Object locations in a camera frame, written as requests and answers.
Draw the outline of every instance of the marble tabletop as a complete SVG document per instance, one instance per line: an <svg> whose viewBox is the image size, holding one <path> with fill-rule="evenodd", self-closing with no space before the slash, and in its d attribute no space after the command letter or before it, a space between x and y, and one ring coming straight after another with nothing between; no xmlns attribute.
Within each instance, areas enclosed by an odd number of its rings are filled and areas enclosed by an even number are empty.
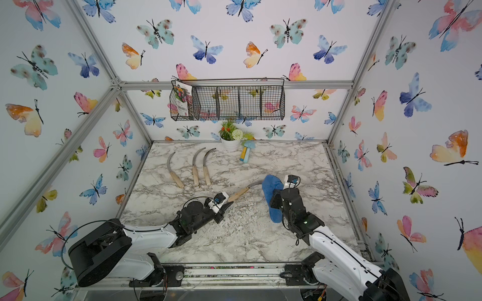
<svg viewBox="0 0 482 301"><path fill-rule="evenodd" d="M192 157L197 157L200 185L193 187ZM207 159L212 186L202 173L205 151L216 148ZM175 151L171 168L185 185L180 189L166 167ZM162 225L176 217L183 204L195 196L233 194L256 179L272 174L301 177L300 195L306 210L318 216L347 245L358 251L353 229L321 142L257 142L248 163L239 160L241 149L226 152L221 143L157 143L149 152L134 190L120 218L131 225ZM225 213L220 224L209 222L184 245L153 248L161 262L287 262L301 261L314 249L269 218L261 185L241 196Z"/></svg>

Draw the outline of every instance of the wooden handle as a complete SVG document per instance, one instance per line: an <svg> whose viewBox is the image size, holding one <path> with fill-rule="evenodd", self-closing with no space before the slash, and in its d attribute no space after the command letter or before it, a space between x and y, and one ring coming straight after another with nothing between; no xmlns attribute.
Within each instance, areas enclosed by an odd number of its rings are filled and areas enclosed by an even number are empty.
<svg viewBox="0 0 482 301"><path fill-rule="evenodd" d="M194 186L199 185L198 168L196 166L192 167L192 176L194 177Z"/></svg>
<svg viewBox="0 0 482 301"><path fill-rule="evenodd" d="M240 196L244 195L246 193L246 191L249 190L249 187L245 187L243 189L241 189L240 191L236 192L233 196L231 196L229 198L229 201L230 202L233 202L235 200L237 200Z"/></svg>
<svg viewBox="0 0 482 301"><path fill-rule="evenodd" d="M181 179L179 179L179 177L174 171L171 172L171 177L176 182L177 186L179 186L179 188L184 189L184 184L182 184Z"/></svg>
<svg viewBox="0 0 482 301"><path fill-rule="evenodd" d="M208 167L204 166L202 169L204 170L204 178L206 180L206 185L211 186L211 179L209 178Z"/></svg>

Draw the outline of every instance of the blue butterfly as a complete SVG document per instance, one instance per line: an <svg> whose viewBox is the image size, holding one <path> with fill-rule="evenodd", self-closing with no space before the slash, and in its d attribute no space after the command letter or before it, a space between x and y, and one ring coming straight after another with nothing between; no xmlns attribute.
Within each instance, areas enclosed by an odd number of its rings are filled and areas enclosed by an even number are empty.
<svg viewBox="0 0 482 301"><path fill-rule="evenodd" d="M189 139L189 136L199 137L199 135L201 134L198 131L199 127L197 125L190 128L185 128L186 129L177 129L177 131L180 132L185 139Z"/></svg>
<svg viewBox="0 0 482 301"><path fill-rule="evenodd" d="M286 128L286 125L279 125L279 126L271 126L271 128L263 128L263 131L265 131L266 137L269 139L273 138L273 136L280 136L282 137L284 135L284 128Z"/></svg>
<svg viewBox="0 0 482 301"><path fill-rule="evenodd" d="M387 212L385 211L385 207L383 206L382 198L380 197L380 185L378 185L378 181L376 181L375 184L375 191L373 191L372 188L368 190L368 195L372 198L373 205L372 205L372 210L374 213L378 212L378 209L380 209L383 214L388 215Z"/></svg>
<svg viewBox="0 0 482 301"><path fill-rule="evenodd" d="M303 136L302 136L302 135L301 135L300 133L298 133L298 132L295 132L295 138L296 138L297 140L314 140L314 139L315 139L315 137L307 137L306 135L303 135Z"/></svg>
<svg viewBox="0 0 482 301"><path fill-rule="evenodd" d="M345 180L345 185L347 186L348 190L350 191L350 195L352 198L357 198L355 195L355 191L353 190L353 184L351 183L351 172L348 174L348 178Z"/></svg>
<svg viewBox="0 0 482 301"><path fill-rule="evenodd" d="M102 174L100 174L99 178L97 179L97 183L94 186L92 183L93 189L87 189L86 191L82 192L79 196L86 196L91 197L89 204L95 205L97 203L97 198L100 195L104 195L107 192L107 187L102 186Z"/></svg>
<svg viewBox="0 0 482 301"><path fill-rule="evenodd" d="M127 181L129 179L129 169L132 168L132 162L130 160L127 159L127 155L124 155L124 160L122 160L122 164L119 164L120 167L117 167L117 168L122 168L122 170L120 170L118 173L117 173L117 176L116 178L117 179L123 179L124 181Z"/></svg>
<svg viewBox="0 0 482 301"><path fill-rule="evenodd" d="M236 123L240 123L240 124L245 124L247 127L250 127L252 125L252 123L250 122L250 120L253 120L254 117L238 117L238 119L236 120Z"/></svg>
<svg viewBox="0 0 482 301"><path fill-rule="evenodd" d="M146 36L146 42L152 46L152 48L157 49L159 47L159 42L162 41L172 45L174 43L174 34L172 31L168 30L172 27L172 22L170 20L162 20L154 26L154 20L151 19L150 23L147 21L152 28L145 25L138 25L137 31Z"/></svg>
<svg viewBox="0 0 482 301"><path fill-rule="evenodd" d="M95 64L97 64L97 61L95 60L95 56L91 54L89 58L86 58L85 53L82 54L82 57L73 54L71 52L68 53L68 56L74 61L74 63L77 66L81 66L82 68L80 69L80 76L83 78L88 78L90 76L90 72L92 72L93 75L98 76L99 75L99 68L94 67Z"/></svg>
<svg viewBox="0 0 482 301"><path fill-rule="evenodd" d="M153 117L146 115L144 113L141 113L142 117L144 117L146 120L144 120L144 123L146 125L157 125L158 128L162 128L164 125L161 123L163 122L166 118L164 117L157 117L154 115Z"/></svg>
<svg viewBox="0 0 482 301"><path fill-rule="evenodd" d="M238 10L242 15L242 18L245 22L249 22L253 20L253 14L249 11L252 7L255 7L257 4L261 2L261 0L231 0L233 3L226 5L226 9L228 11L228 15L233 16Z"/></svg>
<svg viewBox="0 0 482 301"><path fill-rule="evenodd" d="M403 113L407 117L411 117L414 114L414 108L418 112L427 112L432 109L432 105L426 102L425 100L418 97L419 95L425 93L422 92L423 88L418 91L418 72L414 74L414 78L412 82L408 84L409 92L402 92L400 93L400 103L407 104Z"/></svg>
<svg viewBox="0 0 482 301"><path fill-rule="evenodd" d="M196 14L201 10L201 3L198 0L169 0L171 7L177 12L181 9L181 4L184 2L184 6L187 2L187 7L191 10L193 14Z"/></svg>
<svg viewBox="0 0 482 301"><path fill-rule="evenodd" d="M345 51L345 49L348 47L347 45L343 45L343 46L335 46L333 47L333 45L336 43L333 43L333 41L330 43L328 43L328 41L326 40L326 38L321 35L319 37L319 43L318 43L318 47L321 49L320 51L316 52L313 54L315 60L320 60L321 58L325 58L325 64L331 64L335 59L333 58L333 55L339 55L340 53L342 53L343 51Z"/></svg>
<svg viewBox="0 0 482 301"><path fill-rule="evenodd" d="M136 154L141 156L141 160L147 155L147 145L143 145L140 149L135 151Z"/></svg>
<svg viewBox="0 0 482 301"><path fill-rule="evenodd" d="M478 78L479 80L482 80L482 65L479 71L475 71L475 77Z"/></svg>
<svg viewBox="0 0 482 301"><path fill-rule="evenodd" d="M111 15L108 11L112 8L112 6L116 3L115 0L84 0L87 2L87 5L84 5L82 8L84 9L85 13L90 16L94 17L96 14L100 18L102 15L104 19L109 22L113 23L116 21L113 15Z"/></svg>
<svg viewBox="0 0 482 301"><path fill-rule="evenodd" d="M390 64L390 62L395 62L395 67L398 69L403 67L403 64L407 62L408 56L407 53L411 53L416 47L417 44L415 42L406 42L405 38L407 36L403 37L401 36L401 42L397 47L398 44L398 39L396 37L391 37L390 39L390 48L387 51L387 55L385 56L385 65Z"/></svg>
<svg viewBox="0 0 482 301"><path fill-rule="evenodd" d="M290 26L290 19L288 22L284 21L285 26L275 24L269 27L271 33L274 35L273 41L277 45L278 48L283 47L284 42L288 39L288 43L293 42L294 44L298 44L303 37L303 31L300 30L301 28L306 26L306 19L300 19L296 22L293 22Z"/></svg>
<svg viewBox="0 0 482 301"><path fill-rule="evenodd" d="M317 11L323 8L329 2L332 3L332 12L337 13L345 7L345 0L315 0L315 8Z"/></svg>
<svg viewBox="0 0 482 301"><path fill-rule="evenodd" d="M341 161L345 163L350 157L350 153L346 150L346 146L340 140L340 146L338 147L338 155L341 156Z"/></svg>
<svg viewBox="0 0 482 301"><path fill-rule="evenodd" d="M214 58L213 55L218 55L221 53L221 51L223 50L223 46L222 45L219 45L219 46L213 46L213 47L209 47L208 48L208 45L209 43L207 42L204 42L205 45L195 36L191 36L191 40L192 40L192 44L193 46L198 49L198 52L196 53L193 53L193 56L197 59L197 60L200 60L202 61L203 58L206 58L206 61L210 64L214 64L216 63L216 59Z"/></svg>
<svg viewBox="0 0 482 301"><path fill-rule="evenodd" d="M214 140L221 140L221 137L219 137L218 134L215 134L215 133L211 133L211 137L214 139Z"/></svg>
<svg viewBox="0 0 482 301"><path fill-rule="evenodd" d="M383 6L385 5L385 2L387 2L387 0L377 0L377 1L378 1L378 4L373 4L368 7L368 12L366 13L367 15L373 16L374 14L380 12Z"/></svg>
<svg viewBox="0 0 482 301"><path fill-rule="evenodd" d="M325 120L325 124L333 124L336 121L336 116L332 112L328 112L330 119Z"/></svg>
<svg viewBox="0 0 482 301"><path fill-rule="evenodd" d="M45 57L47 52L42 45L37 45L34 47L34 49L32 50L32 55L30 56L30 58L32 59L31 61L27 58L25 53L22 52L22 54L25 58L20 56L18 56L18 58L26 61L30 65L15 65L10 69L10 74L20 79L27 79L27 83L32 87L46 90L47 83L43 79L42 75L47 79L48 77L46 74L58 74L57 66L55 66L54 61Z"/></svg>

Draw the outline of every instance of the wire basket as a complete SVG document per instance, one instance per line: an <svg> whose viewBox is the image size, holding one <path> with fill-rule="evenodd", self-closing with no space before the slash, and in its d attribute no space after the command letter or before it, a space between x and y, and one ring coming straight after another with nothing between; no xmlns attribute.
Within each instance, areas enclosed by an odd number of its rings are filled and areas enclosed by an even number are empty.
<svg viewBox="0 0 482 301"><path fill-rule="evenodd" d="M276 79L276 84L266 81L246 80L246 84L232 84L232 79L186 80L192 85L192 101L188 101L188 116L180 116L175 100L175 92L169 97L171 118L175 121L186 120L283 120L284 118L284 80Z"/></svg>

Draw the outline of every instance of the potted plant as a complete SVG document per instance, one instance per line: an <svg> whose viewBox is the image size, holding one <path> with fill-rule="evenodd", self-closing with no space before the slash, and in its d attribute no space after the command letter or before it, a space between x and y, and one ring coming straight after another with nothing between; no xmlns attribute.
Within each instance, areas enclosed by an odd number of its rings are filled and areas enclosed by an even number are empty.
<svg viewBox="0 0 482 301"><path fill-rule="evenodd" d="M239 138L239 132L241 132L242 138L243 132L236 128L236 124L233 120L226 120L221 124L219 136L221 136L221 143L223 144L224 149L228 152L234 152L238 150L241 142L241 138Z"/></svg>

